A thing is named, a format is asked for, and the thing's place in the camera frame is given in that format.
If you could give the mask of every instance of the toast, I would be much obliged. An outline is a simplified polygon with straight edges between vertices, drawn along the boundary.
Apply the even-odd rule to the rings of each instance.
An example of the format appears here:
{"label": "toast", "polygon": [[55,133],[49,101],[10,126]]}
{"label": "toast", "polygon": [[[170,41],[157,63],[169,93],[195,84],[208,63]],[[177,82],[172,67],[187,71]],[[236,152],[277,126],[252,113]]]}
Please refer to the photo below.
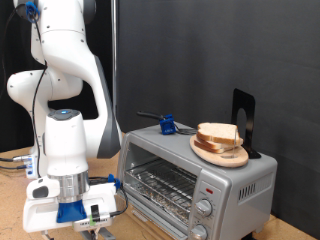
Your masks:
{"label": "toast", "polygon": [[233,146],[226,147],[226,148],[220,148],[220,149],[212,149],[212,148],[209,148],[206,145],[202,144],[198,139],[194,140],[194,145],[198,148],[201,148],[205,151],[212,152],[212,153],[224,153],[225,151],[229,151],[229,150],[233,149]]}
{"label": "toast", "polygon": [[236,145],[240,145],[238,127],[225,123],[200,123],[197,136],[204,141],[233,145],[236,134]]}
{"label": "toast", "polygon": [[[201,138],[198,137],[197,134],[197,141],[200,142],[201,144],[205,145],[208,148],[211,149],[221,149],[221,148],[229,148],[229,147],[233,147],[233,144],[224,144],[224,143],[216,143],[216,142],[212,142],[212,141],[205,141],[202,140]],[[243,144],[243,139],[240,138],[240,144],[236,144],[236,147],[241,146]]]}

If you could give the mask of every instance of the wooden table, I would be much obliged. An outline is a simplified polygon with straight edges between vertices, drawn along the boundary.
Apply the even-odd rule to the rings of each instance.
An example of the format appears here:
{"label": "wooden table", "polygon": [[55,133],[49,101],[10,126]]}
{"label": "wooden table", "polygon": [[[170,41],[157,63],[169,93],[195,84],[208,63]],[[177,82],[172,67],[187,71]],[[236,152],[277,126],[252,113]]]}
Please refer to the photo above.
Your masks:
{"label": "wooden table", "polygon": [[[19,149],[6,153],[0,153],[2,158],[12,158],[29,153],[30,148]],[[119,154],[112,159],[89,159],[90,176],[107,176],[109,173],[116,174]],[[15,166],[22,163],[5,163],[1,166]],[[23,206],[26,200],[26,188],[30,180],[25,177],[24,170],[0,169],[0,239],[1,240],[43,240],[41,234],[26,233],[22,228]],[[114,224],[108,230],[116,236],[117,240],[156,240],[164,239],[160,233],[153,237],[149,232],[133,220],[134,216],[122,214],[116,217]],[[79,233],[71,227],[57,230],[49,230],[50,237],[55,240],[82,240]],[[315,238],[290,226],[282,220],[270,217],[263,231],[254,234],[258,240],[315,240]]]}

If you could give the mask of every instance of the silver toaster oven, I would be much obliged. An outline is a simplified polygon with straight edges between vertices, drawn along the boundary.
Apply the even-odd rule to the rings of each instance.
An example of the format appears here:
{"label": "silver toaster oven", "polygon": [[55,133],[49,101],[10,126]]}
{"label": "silver toaster oven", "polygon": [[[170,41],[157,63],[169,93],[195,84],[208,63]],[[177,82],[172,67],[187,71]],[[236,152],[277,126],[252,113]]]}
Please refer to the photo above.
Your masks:
{"label": "silver toaster oven", "polygon": [[276,160],[261,154],[243,167],[219,167],[192,151],[190,137],[162,135],[159,125],[125,135],[118,177],[135,210],[174,239],[239,240],[261,230]]}

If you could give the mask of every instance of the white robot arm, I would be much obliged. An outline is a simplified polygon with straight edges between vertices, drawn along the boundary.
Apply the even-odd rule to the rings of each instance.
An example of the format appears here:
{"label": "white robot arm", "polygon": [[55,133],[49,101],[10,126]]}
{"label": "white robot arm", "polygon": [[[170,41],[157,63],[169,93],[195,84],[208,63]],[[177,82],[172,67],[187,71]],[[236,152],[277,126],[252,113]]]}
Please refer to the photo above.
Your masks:
{"label": "white robot arm", "polygon": [[[26,0],[14,0],[16,6],[23,2]],[[40,173],[44,177],[27,188],[24,230],[45,232],[72,225],[76,231],[99,232],[100,227],[110,226],[113,217],[123,211],[116,211],[117,181],[110,177],[108,183],[90,185],[86,158],[114,156],[120,150],[122,134],[112,111],[101,63],[86,43],[85,22],[94,15],[95,0],[34,3],[41,14],[40,37],[32,26],[32,55],[47,65],[35,105],[36,137],[42,138],[44,133],[41,156],[46,158],[40,158]],[[31,111],[41,74],[42,71],[19,73],[8,82],[11,98],[27,111]],[[48,101],[78,95],[82,80],[93,90],[97,119],[83,120],[76,110],[49,110]]]}
{"label": "white robot arm", "polygon": [[[26,0],[14,0],[15,6],[24,2]],[[32,24],[31,52],[38,62],[44,64],[45,59],[48,65],[35,108],[38,139],[42,138],[45,116],[49,113],[47,102],[78,95],[84,80],[93,90],[99,114],[97,119],[84,121],[87,157],[111,158],[120,150],[122,134],[112,111],[101,63],[89,50],[85,35],[85,23],[95,14],[95,0],[34,0],[34,3],[41,12],[38,21],[41,42]],[[18,13],[26,18],[24,11]],[[20,73],[11,76],[8,82],[9,95],[28,112],[40,75],[41,71]],[[42,144],[39,145],[39,169],[44,176],[47,159]]]}

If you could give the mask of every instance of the black curtain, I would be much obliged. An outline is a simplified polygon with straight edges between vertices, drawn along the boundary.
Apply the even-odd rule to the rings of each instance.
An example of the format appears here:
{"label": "black curtain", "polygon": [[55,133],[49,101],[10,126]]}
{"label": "black curtain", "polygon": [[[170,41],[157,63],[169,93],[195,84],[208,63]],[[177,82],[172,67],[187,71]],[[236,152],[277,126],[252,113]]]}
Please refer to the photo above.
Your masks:
{"label": "black curtain", "polygon": [[[112,90],[112,35],[110,1],[96,0],[97,12],[93,22],[86,25],[87,42],[90,50],[101,60],[109,90]],[[13,1],[0,1],[0,40],[6,21],[13,11]],[[15,15],[9,24],[5,49],[7,79],[16,72],[43,69],[31,56],[31,24]],[[4,86],[3,70],[0,71],[0,91]],[[84,82],[77,97],[49,103],[52,109],[71,108],[82,112],[84,119],[98,116],[91,87]],[[33,145],[33,130],[27,111],[13,102],[5,89],[0,99],[0,152]]]}
{"label": "black curtain", "polygon": [[320,239],[320,2],[121,0],[119,12],[122,130],[158,124],[139,110],[230,123],[234,88],[252,94],[253,147],[279,164],[272,210]]}

